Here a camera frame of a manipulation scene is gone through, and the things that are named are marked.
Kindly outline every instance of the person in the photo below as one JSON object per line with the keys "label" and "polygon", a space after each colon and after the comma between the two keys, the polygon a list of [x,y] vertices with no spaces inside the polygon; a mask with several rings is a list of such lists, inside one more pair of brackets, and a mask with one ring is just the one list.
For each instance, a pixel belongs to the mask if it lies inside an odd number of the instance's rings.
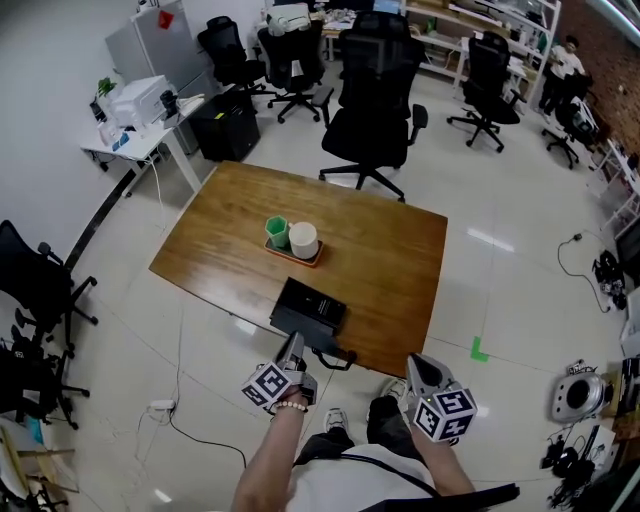
{"label": "person", "polygon": [[[306,408],[307,400],[294,390],[282,399],[291,405],[277,408],[269,431],[240,478],[232,510],[380,510],[376,507],[386,500],[431,497],[424,484],[435,487],[441,496],[474,492],[447,442],[434,443],[417,427],[407,427],[398,407],[406,389],[405,381],[392,379],[373,400],[367,415],[369,444],[355,446],[345,412],[330,409],[324,433],[309,438],[295,464],[304,421],[301,409]],[[362,457],[378,464],[364,462]],[[387,469],[379,467],[380,463]]]}
{"label": "person", "polygon": [[582,62],[576,55],[576,50],[580,44],[573,36],[567,36],[564,46],[556,45],[551,49],[549,62],[551,68],[542,88],[542,98],[538,107],[542,111],[544,120],[551,122],[551,113],[560,103],[564,93],[564,79],[576,72],[585,74]]}

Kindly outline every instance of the potted plant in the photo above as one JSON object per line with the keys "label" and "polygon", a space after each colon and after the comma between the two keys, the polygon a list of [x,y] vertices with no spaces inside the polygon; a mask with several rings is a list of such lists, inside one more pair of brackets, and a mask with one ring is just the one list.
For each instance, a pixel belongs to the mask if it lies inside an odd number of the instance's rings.
{"label": "potted plant", "polygon": [[100,96],[101,98],[108,98],[108,94],[113,91],[117,85],[118,84],[112,82],[111,78],[109,78],[108,76],[104,77],[102,80],[98,81],[98,96]]}

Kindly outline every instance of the table leg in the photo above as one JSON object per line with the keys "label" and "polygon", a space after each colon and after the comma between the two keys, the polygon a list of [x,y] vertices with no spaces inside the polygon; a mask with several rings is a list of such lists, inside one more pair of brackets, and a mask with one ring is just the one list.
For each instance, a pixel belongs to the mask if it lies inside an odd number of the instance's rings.
{"label": "table leg", "polygon": [[458,92],[458,87],[460,87],[460,80],[462,80],[462,70],[464,69],[464,61],[467,60],[467,56],[465,52],[460,52],[460,59],[458,60],[458,68],[456,69],[456,77],[453,80],[453,96]]}
{"label": "table leg", "polygon": [[171,130],[165,136],[162,142],[164,142],[169,148],[169,151],[171,151],[173,158],[175,158],[178,167],[182,171],[182,174],[184,175],[186,180],[189,182],[189,185],[191,185],[191,188],[194,190],[194,192],[198,192],[198,190],[200,190],[200,187],[202,186],[202,183],[200,183],[198,176],[193,170],[193,167],[191,167],[191,163],[189,162],[187,155],[185,155],[184,151],[182,151],[180,143],[178,142],[175,133],[173,133],[173,130]]}
{"label": "table leg", "polygon": [[142,177],[144,176],[144,173],[146,172],[146,169],[145,168],[141,169],[138,166],[138,162],[136,162],[135,160],[129,160],[129,159],[126,159],[126,160],[127,160],[127,163],[129,164],[129,169],[131,169],[133,172],[136,173],[136,177],[133,178],[131,180],[131,183],[127,185],[127,188],[125,188],[122,191],[122,197],[131,197],[131,191],[133,190],[133,187],[135,187],[138,184],[138,182],[142,179]]}

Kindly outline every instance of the beaded bracelet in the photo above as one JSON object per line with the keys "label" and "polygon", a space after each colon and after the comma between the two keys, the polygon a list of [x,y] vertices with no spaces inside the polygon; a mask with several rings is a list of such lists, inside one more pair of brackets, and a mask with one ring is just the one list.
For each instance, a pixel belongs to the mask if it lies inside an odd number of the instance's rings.
{"label": "beaded bracelet", "polygon": [[281,407],[293,407],[294,409],[298,409],[304,413],[308,412],[309,409],[302,404],[297,404],[295,402],[278,402],[276,403],[276,409],[280,409]]}

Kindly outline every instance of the office chair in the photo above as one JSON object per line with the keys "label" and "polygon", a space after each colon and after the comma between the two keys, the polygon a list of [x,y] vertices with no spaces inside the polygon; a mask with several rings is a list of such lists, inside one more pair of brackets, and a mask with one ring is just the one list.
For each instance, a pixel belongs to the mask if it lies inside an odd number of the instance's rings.
{"label": "office chair", "polygon": [[[551,135],[555,140],[547,145],[547,151],[551,151],[553,146],[557,146],[562,149],[567,155],[569,160],[569,169],[573,169],[573,158],[575,163],[580,163],[578,154],[569,145],[569,141],[578,141],[585,146],[589,146],[594,143],[594,139],[597,135],[597,126],[589,123],[583,123],[579,119],[576,120],[576,114],[580,110],[580,107],[571,101],[573,98],[584,100],[589,91],[589,87],[593,85],[593,79],[590,76],[572,75],[564,79],[565,92],[560,99],[560,103],[555,109],[556,119],[564,130],[563,135],[556,135],[552,131],[547,129],[542,130],[542,135]],[[594,105],[597,104],[597,98],[593,96]]]}
{"label": "office chair", "polygon": [[275,37],[266,28],[258,32],[258,40],[265,50],[269,81],[287,95],[270,100],[267,106],[286,102],[278,114],[278,122],[284,123],[284,115],[299,105],[313,112],[313,120],[320,121],[320,114],[309,102],[313,94],[304,94],[324,75],[324,63],[320,57],[322,21],[312,21],[308,30],[294,30]]}
{"label": "office chair", "polygon": [[471,124],[476,131],[466,142],[471,147],[481,131],[498,143],[498,153],[502,153],[504,144],[496,135],[500,133],[499,124],[518,124],[520,117],[514,106],[518,100],[524,98],[512,89],[513,98],[510,103],[502,99],[502,88],[507,79],[509,66],[509,43],[506,39],[487,31],[482,39],[469,40],[469,69],[470,74],[463,84],[465,103],[475,107],[476,112],[467,110],[467,117],[448,117],[447,123],[453,121]]}
{"label": "office chair", "polygon": [[[69,351],[65,350],[62,357],[27,359],[0,349],[0,413],[16,411],[18,423],[28,414],[48,425],[50,421],[47,416],[60,407],[67,423],[73,430],[78,430],[78,424],[71,419],[71,400],[63,392],[77,392],[87,398],[91,393],[87,389],[63,384],[68,357]],[[25,396],[28,391],[39,392],[37,402]]]}
{"label": "office chair", "polygon": [[276,94],[266,91],[264,85],[255,85],[254,82],[266,75],[264,62],[247,60],[238,25],[231,18],[218,16],[209,20],[207,29],[198,34],[198,42],[211,57],[213,76],[222,85],[237,85],[251,96]]}
{"label": "office chair", "polygon": [[69,357],[73,358],[71,316],[75,312],[93,325],[98,324],[95,316],[87,315],[75,305],[87,286],[97,284],[95,277],[89,277],[74,290],[71,272],[46,243],[41,243],[35,252],[20,238],[11,222],[5,220],[0,224],[0,290],[31,313],[33,319],[26,318],[17,309],[15,316],[21,328],[35,327],[34,343],[39,345],[64,316],[65,342]]}
{"label": "office chair", "polygon": [[[366,17],[366,23],[358,20]],[[375,29],[373,18],[379,18]],[[356,189],[370,177],[389,188],[404,203],[402,190],[380,174],[379,167],[399,169],[407,160],[407,149],[413,145],[421,128],[429,121],[422,105],[413,105],[413,131],[408,136],[409,92],[424,59],[422,43],[408,34],[406,18],[384,12],[360,13],[355,28],[340,34],[344,62],[344,84],[340,109],[322,140],[322,148],[354,165],[323,169],[320,180],[328,174],[358,175]],[[406,26],[403,30],[388,27]]]}

